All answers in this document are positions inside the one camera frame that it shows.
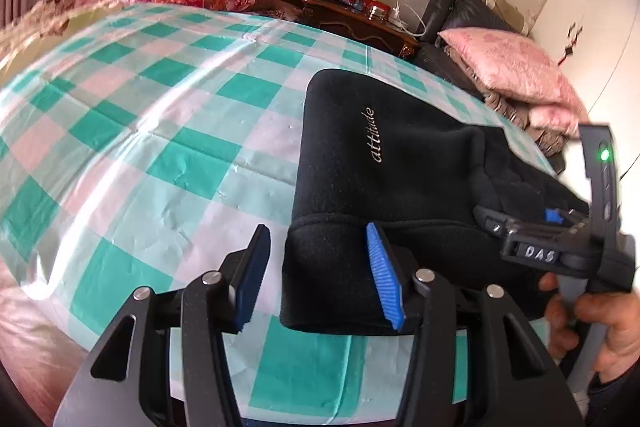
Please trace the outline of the right hand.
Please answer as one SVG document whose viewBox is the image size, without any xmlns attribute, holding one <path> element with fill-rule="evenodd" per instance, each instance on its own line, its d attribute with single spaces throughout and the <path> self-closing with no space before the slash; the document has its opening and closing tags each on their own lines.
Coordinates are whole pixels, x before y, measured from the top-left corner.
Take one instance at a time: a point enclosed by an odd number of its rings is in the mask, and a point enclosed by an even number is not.
<svg viewBox="0 0 640 427">
<path fill-rule="evenodd" d="M 576 365 L 568 370 L 567 386 L 582 391 L 589 377 L 597 375 L 603 384 L 627 373 L 639 360 L 639 294 L 585 293 L 567 311 L 562 296 L 554 295 L 544 316 L 551 333 L 548 350 L 563 360 L 579 347 Z"/>
</svg>

